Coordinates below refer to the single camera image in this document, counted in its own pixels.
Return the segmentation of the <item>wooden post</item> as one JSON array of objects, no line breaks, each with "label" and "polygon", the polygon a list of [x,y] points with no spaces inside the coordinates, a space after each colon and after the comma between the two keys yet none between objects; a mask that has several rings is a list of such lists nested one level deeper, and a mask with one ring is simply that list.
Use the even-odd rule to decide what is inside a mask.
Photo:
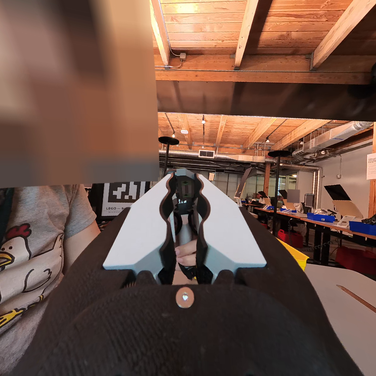
[{"label": "wooden post", "polygon": [[[376,122],[374,122],[374,126],[373,126],[372,153],[376,153]],[[376,180],[370,180],[368,217],[371,218],[375,213],[376,213]]]}]

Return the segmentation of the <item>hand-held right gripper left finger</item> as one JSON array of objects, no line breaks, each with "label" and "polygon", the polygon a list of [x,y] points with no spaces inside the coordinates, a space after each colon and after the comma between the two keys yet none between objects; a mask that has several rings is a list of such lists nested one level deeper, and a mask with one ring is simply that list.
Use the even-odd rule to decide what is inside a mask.
[{"label": "hand-held right gripper left finger", "polygon": [[176,253],[172,196],[174,173],[135,202],[103,263],[106,270],[150,271],[161,284],[172,284]]}]

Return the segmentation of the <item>document stand with black sheet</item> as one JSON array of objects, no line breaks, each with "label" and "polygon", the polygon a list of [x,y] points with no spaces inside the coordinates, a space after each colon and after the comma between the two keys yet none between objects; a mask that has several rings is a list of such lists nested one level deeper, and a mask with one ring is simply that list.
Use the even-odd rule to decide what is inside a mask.
[{"label": "document stand with black sheet", "polygon": [[327,193],[330,195],[333,205],[337,209],[338,213],[342,216],[341,220],[337,224],[339,227],[349,229],[349,221],[360,222],[363,219],[358,207],[351,201],[343,187],[337,185],[324,186]]}]

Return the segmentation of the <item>person's left hand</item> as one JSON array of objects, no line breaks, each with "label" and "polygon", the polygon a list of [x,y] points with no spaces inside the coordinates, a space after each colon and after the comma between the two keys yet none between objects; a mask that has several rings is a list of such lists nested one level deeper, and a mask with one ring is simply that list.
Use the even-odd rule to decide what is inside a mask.
[{"label": "person's left hand", "polygon": [[179,264],[186,267],[196,265],[196,244],[197,240],[192,240],[175,248],[176,260]]}]

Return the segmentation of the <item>silver air duct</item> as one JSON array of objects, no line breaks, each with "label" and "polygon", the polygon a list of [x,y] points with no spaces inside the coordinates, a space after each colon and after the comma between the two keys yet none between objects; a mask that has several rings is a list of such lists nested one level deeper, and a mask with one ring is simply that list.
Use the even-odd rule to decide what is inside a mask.
[{"label": "silver air duct", "polygon": [[328,148],[336,143],[350,138],[361,130],[370,128],[374,122],[369,121],[351,121],[339,127],[311,139],[303,144],[303,147],[292,153],[293,157],[301,158],[305,154],[312,154],[322,149]]}]

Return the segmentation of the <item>yellow bin with brick pieces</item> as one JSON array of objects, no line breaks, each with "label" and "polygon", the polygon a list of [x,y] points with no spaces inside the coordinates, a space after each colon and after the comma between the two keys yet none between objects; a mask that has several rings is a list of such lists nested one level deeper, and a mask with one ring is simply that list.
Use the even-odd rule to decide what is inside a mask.
[{"label": "yellow bin with brick pieces", "polygon": [[289,253],[294,257],[294,259],[297,261],[299,266],[304,271],[305,268],[306,268],[307,260],[309,259],[309,257],[306,256],[304,253],[298,251],[297,249],[295,249],[291,245],[283,242],[279,238],[277,238],[277,240],[289,251]]}]

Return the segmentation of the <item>dark grey brick assembly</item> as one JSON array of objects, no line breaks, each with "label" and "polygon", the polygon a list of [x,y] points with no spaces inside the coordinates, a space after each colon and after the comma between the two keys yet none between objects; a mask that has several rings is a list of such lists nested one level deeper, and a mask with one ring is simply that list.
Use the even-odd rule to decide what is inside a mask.
[{"label": "dark grey brick assembly", "polygon": [[177,176],[178,204],[184,204],[190,208],[194,199],[194,180],[187,176]]}]

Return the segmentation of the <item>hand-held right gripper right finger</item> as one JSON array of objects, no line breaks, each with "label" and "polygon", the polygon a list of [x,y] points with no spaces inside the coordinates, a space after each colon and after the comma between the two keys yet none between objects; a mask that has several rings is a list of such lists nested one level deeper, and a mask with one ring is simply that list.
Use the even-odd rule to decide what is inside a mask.
[{"label": "hand-held right gripper right finger", "polygon": [[222,270],[262,268],[266,260],[240,207],[201,174],[195,175],[198,214],[196,278],[211,284]]}]

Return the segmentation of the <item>black disc pole stand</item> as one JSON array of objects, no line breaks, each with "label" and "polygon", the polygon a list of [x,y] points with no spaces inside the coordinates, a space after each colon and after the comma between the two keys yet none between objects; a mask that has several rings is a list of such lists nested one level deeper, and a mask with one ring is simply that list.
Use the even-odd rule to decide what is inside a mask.
[{"label": "black disc pole stand", "polygon": [[274,150],[268,153],[268,156],[272,158],[277,158],[276,166],[276,183],[275,183],[275,200],[274,200],[274,211],[273,211],[273,227],[272,234],[276,235],[276,212],[277,212],[277,202],[278,202],[278,191],[279,191],[279,173],[280,173],[280,158],[288,157],[291,153],[287,150]]},{"label": "black disc pole stand", "polygon": [[163,173],[161,175],[161,178],[163,178],[167,173],[167,163],[168,163],[168,155],[169,155],[170,146],[179,145],[180,141],[176,139],[175,137],[169,137],[169,136],[160,136],[158,138],[158,141],[166,145],[165,163],[164,163]]}]

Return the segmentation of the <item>long wooden table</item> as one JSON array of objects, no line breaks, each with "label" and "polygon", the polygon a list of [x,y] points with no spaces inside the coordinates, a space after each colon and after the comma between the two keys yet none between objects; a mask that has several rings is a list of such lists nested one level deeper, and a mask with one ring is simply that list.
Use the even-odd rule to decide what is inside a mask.
[{"label": "long wooden table", "polygon": [[306,214],[295,212],[277,211],[273,217],[273,210],[265,209],[256,204],[243,204],[251,208],[251,213],[258,216],[258,220],[268,228],[267,221],[271,220],[270,228],[276,223],[280,224],[280,231],[275,236],[294,247],[295,249],[309,253],[312,257],[308,262],[323,266],[342,266],[335,259],[331,259],[331,241],[334,243],[334,251],[343,246],[343,242],[352,243],[352,247],[358,245],[365,250],[375,250],[375,234],[365,234],[359,231],[351,231],[350,228],[339,226],[338,221],[325,222],[308,218]]}]

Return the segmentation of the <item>red plastic bin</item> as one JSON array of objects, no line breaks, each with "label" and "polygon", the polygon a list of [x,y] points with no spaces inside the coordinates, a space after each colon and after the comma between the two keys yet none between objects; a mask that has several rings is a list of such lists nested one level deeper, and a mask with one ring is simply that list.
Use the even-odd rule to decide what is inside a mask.
[{"label": "red plastic bin", "polygon": [[376,256],[372,251],[342,246],[337,249],[335,260],[346,269],[363,274],[376,274]]},{"label": "red plastic bin", "polygon": [[280,229],[277,233],[278,239],[294,248],[303,248],[303,236],[296,231],[285,231]]}]

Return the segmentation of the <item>blue plastic bin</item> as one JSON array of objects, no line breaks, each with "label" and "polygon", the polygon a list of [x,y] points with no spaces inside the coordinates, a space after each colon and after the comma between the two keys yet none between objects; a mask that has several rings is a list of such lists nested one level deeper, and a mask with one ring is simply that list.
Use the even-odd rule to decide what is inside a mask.
[{"label": "blue plastic bin", "polygon": [[349,221],[349,228],[352,232],[363,233],[365,235],[376,235],[376,225],[358,221]]},{"label": "blue plastic bin", "polygon": [[317,222],[333,223],[335,222],[336,217],[333,215],[323,215],[309,212],[307,213],[307,219]]}]

